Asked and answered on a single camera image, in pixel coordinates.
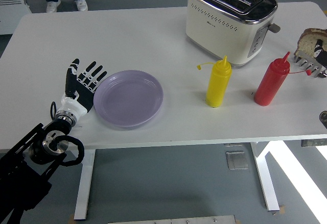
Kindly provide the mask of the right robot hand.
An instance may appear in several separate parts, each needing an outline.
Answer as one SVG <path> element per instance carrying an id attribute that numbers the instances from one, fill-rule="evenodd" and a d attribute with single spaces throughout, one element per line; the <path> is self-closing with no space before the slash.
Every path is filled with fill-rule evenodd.
<path id="1" fill-rule="evenodd" d="M 323 49 L 322 44 L 323 41 L 318 39 L 314 48 L 314 59 L 322 66 L 326 67 L 326 51 Z"/>

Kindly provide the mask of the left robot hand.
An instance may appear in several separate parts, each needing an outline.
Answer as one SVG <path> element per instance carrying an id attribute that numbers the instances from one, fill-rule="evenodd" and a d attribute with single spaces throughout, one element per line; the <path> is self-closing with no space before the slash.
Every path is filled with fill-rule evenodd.
<path id="1" fill-rule="evenodd" d="M 79 59 L 75 59 L 66 72 L 65 92 L 60 111 L 65 111 L 77 121 L 88 113 L 94 104 L 94 93 L 107 75 L 103 66 L 93 61 L 78 73 Z"/>

